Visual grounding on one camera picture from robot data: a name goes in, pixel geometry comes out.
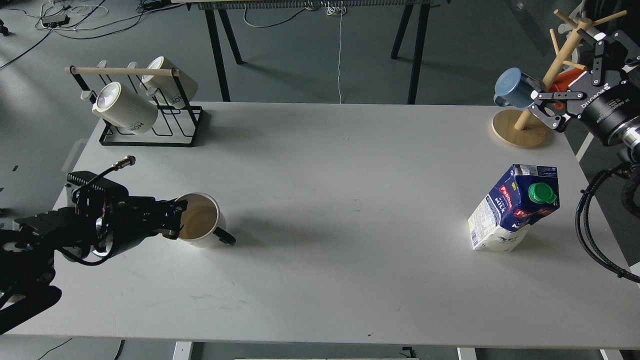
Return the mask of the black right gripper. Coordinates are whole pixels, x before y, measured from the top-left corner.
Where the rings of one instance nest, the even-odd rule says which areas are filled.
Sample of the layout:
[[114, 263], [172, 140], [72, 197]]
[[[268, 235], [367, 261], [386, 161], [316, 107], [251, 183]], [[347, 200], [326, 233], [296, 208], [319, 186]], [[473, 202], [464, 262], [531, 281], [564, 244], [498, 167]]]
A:
[[538, 93], [529, 111], [554, 132], [578, 118], [603, 146], [638, 147], [640, 94], [629, 73], [639, 55], [639, 43], [624, 30], [604, 34], [594, 43], [591, 77], [581, 75], [569, 91]]

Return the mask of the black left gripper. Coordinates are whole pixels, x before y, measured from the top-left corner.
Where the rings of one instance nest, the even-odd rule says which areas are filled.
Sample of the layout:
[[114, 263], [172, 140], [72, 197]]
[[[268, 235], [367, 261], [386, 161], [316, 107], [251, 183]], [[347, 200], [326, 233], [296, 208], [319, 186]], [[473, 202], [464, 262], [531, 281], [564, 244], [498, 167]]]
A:
[[87, 238], [66, 247], [66, 259], [84, 261], [90, 254], [107, 261], [135, 248], [148, 237], [162, 235], [176, 240], [182, 230], [183, 212], [189, 201], [174, 198], [157, 200], [152, 196], [131, 196], [128, 189], [109, 180], [110, 173], [133, 166], [134, 155], [126, 155], [99, 174], [91, 171], [67, 173], [67, 196], [75, 213], [94, 226]]

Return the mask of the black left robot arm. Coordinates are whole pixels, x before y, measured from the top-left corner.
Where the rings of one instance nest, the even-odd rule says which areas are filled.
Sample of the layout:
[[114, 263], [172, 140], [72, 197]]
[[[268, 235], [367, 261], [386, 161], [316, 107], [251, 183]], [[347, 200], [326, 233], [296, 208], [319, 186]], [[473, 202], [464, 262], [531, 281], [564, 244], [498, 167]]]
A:
[[68, 173], [70, 206], [16, 219], [16, 230], [1, 231], [2, 334], [61, 299], [61, 289], [51, 284], [56, 252], [71, 262], [93, 267], [149, 237], [178, 238], [187, 200], [131, 196], [126, 187], [106, 178], [135, 161], [128, 155], [99, 174]]

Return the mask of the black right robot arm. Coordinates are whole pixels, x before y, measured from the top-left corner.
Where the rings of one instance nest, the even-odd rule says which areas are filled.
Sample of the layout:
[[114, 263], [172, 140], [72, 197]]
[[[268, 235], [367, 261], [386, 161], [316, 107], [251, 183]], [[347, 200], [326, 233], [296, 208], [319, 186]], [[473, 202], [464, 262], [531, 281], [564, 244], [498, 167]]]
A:
[[529, 112], [555, 132], [564, 132], [569, 121], [577, 120], [602, 146], [624, 145], [618, 152], [620, 164], [599, 171], [581, 191], [574, 228], [579, 244], [597, 264], [620, 279], [638, 283], [638, 275], [616, 264], [596, 244], [590, 210], [606, 180], [618, 177], [624, 180], [622, 207], [639, 216], [640, 94], [629, 75], [631, 68], [639, 66], [639, 46], [622, 30], [592, 36], [579, 29], [577, 34], [593, 47], [592, 64], [565, 91], [535, 89]]

